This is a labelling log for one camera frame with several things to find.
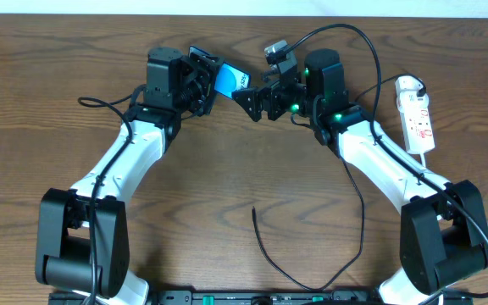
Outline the blue Galaxy smartphone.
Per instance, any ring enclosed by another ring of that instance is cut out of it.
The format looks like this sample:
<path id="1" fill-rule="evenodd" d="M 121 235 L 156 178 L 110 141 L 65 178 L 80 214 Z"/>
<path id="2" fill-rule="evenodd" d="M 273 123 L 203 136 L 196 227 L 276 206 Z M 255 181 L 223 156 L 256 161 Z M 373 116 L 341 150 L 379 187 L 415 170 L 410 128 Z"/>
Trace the blue Galaxy smartphone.
<path id="1" fill-rule="evenodd" d="M 247 89 L 251 75 L 235 66 L 223 63 L 214 83 L 214 90 L 225 97 L 232 98 L 232 93 Z"/>

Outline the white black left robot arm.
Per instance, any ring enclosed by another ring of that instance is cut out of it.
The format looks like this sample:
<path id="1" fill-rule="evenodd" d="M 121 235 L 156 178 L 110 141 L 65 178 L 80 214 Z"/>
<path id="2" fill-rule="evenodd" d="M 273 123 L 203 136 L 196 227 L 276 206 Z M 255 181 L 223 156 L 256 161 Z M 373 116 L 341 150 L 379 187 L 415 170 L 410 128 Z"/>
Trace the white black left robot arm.
<path id="1" fill-rule="evenodd" d="M 183 113 L 209 114 L 224 58 L 155 47 L 147 80 L 118 112 L 119 134 L 94 168 L 68 190 L 41 199 L 36 280 L 74 292 L 85 304 L 144 304 L 149 284 L 129 267 L 126 209 L 147 171 L 167 152 Z"/>

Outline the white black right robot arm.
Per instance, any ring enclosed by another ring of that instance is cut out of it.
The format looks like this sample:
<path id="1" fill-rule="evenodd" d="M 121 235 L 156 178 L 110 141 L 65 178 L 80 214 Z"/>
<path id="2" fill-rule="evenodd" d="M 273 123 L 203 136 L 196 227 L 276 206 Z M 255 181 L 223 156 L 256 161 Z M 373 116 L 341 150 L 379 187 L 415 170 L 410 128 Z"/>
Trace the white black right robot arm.
<path id="1" fill-rule="evenodd" d="M 402 267 L 378 292 L 389 304 L 447 303 L 478 298 L 452 285 L 488 268 L 488 224 L 483 199 L 469 180 L 451 183 L 403 151 L 371 113 L 350 101 L 337 51 L 307 55 L 304 72 L 294 56 L 277 65 L 280 77 L 262 87 L 233 91 L 254 121 L 283 113 L 309 121 L 318 142 L 362 171 L 401 215 Z"/>

